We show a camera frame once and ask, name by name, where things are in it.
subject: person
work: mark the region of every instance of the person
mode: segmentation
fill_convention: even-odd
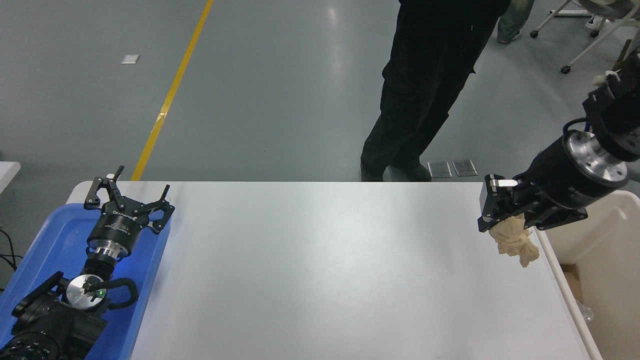
[[[498,21],[498,44],[506,45],[520,37],[520,30],[527,22],[534,0],[511,0],[509,8]]]
[[[509,0],[400,0],[380,116],[360,157],[362,181],[391,165],[430,181],[420,155],[449,116]]]

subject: white cloth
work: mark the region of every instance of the white cloth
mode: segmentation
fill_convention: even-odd
[[[540,250],[529,239],[529,230],[524,228],[524,214],[499,222],[489,230],[489,234],[498,243],[500,254],[520,255],[523,268],[540,256]]]

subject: white tabletop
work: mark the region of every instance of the white tabletop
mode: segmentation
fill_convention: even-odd
[[[589,358],[545,256],[478,232],[481,183],[170,184],[134,360]]]
[[[14,161],[0,161],[0,193],[20,170],[20,164]]]

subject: sneaker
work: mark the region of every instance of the sneaker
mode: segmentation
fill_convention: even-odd
[[[500,40],[500,39],[498,39],[498,44],[506,45],[506,44],[518,39],[518,38],[520,38],[520,30],[518,30],[518,33],[513,38],[511,38],[511,40]]]
[[[407,177],[407,179],[409,179],[409,181],[419,181],[423,183],[431,181],[431,173],[427,168],[423,167],[422,164],[418,164],[418,166],[413,168],[401,168],[391,165],[391,169],[395,171],[399,170]]]
[[[364,165],[360,164],[360,180],[363,182],[382,181],[382,174],[370,171],[369,169],[366,169]]]

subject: silver metal disc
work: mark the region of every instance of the silver metal disc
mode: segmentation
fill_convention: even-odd
[[[69,286],[67,286],[67,300],[69,304],[80,310],[90,309],[100,304],[102,299],[107,296],[106,290],[98,290],[92,293],[85,293],[84,291],[87,286],[97,284],[98,282],[102,282],[102,279],[92,274],[80,275],[71,280]]]

